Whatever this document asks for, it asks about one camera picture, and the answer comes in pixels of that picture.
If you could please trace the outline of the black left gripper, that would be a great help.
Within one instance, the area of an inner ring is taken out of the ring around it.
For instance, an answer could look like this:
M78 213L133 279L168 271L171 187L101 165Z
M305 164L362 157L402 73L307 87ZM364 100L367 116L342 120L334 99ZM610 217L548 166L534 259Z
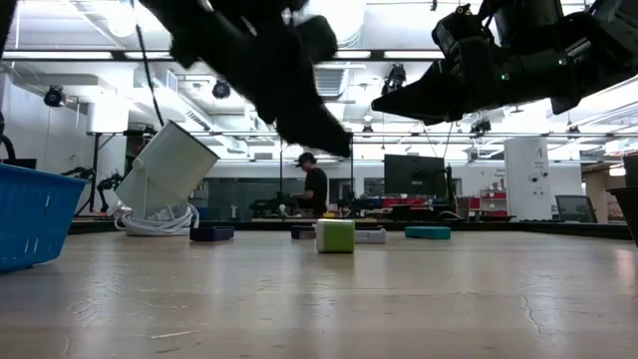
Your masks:
M172 36L184 67L201 60L289 144L350 158L352 134L325 107L314 66L332 58L327 19L286 20L308 0L140 0Z

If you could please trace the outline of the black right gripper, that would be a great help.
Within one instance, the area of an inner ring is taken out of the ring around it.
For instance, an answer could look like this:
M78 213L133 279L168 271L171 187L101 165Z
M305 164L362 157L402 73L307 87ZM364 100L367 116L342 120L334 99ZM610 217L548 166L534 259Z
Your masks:
M375 99L372 109L436 125L544 97L542 51L516 54L470 36L454 43L450 59L452 69L447 60L437 60L418 81Z

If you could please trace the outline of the green white USB charger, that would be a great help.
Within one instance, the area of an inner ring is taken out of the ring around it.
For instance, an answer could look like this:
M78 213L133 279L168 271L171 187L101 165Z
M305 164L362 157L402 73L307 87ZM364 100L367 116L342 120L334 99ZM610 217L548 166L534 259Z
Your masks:
M355 247L355 221L321 218L315 226L316 249L319 253L352 254Z

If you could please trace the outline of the grey mesh office chair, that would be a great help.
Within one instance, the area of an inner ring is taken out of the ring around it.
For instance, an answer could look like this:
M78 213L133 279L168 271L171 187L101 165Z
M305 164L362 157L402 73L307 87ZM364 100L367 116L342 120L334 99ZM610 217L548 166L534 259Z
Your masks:
M608 220L594 207L589 196L560 194L555 197L558 218L565 222L607 223Z

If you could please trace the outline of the person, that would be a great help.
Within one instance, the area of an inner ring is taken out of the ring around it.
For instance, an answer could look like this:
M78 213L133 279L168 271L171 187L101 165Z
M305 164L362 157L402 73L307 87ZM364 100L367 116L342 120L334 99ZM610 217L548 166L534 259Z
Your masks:
M327 211L327 175L317 166L316 158L309 152L298 157L296 166L306 173L306 177L303 191L292 197L298 201L301 209L311 210L314 217L322 217Z

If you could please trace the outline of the black monitor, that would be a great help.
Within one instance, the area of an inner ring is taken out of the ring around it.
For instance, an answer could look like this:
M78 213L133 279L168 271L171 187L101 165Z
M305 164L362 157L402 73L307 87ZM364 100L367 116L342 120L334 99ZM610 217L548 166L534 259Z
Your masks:
M445 161L442 158L418 156L384 156L384 191L446 197Z

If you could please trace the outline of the white digital thermometer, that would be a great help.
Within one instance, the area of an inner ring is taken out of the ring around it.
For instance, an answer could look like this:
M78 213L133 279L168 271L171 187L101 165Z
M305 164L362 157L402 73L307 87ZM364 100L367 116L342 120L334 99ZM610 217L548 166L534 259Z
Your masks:
M384 228L361 229L355 231L356 244L385 244L387 232Z

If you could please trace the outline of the red tool cabinet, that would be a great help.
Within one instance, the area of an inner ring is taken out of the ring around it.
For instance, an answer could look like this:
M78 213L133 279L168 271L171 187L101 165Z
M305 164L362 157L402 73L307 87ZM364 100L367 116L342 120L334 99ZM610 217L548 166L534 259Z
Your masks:
M470 200L470 211L481 215L507 216L507 199L504 190L482 189Z

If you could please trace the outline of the white round pillar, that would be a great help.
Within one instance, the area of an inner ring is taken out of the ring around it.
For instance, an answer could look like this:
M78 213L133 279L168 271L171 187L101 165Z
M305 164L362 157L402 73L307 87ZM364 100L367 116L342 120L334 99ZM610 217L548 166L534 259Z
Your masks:
M516 221L552 219L546 139L506 140L504 163L508 213Z

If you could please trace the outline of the teal rectangular case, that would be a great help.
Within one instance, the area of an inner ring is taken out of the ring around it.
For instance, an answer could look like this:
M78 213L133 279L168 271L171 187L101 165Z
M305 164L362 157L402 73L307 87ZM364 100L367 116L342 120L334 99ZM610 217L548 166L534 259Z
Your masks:
M406 226L405 237L449 240L452 231L447 226Z

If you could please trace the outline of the blue plastic basket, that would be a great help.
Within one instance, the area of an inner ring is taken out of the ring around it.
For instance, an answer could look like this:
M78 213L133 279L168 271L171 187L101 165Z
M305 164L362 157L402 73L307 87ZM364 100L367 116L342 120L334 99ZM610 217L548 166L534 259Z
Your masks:
M0 164L0 273L56 259L86 182Z

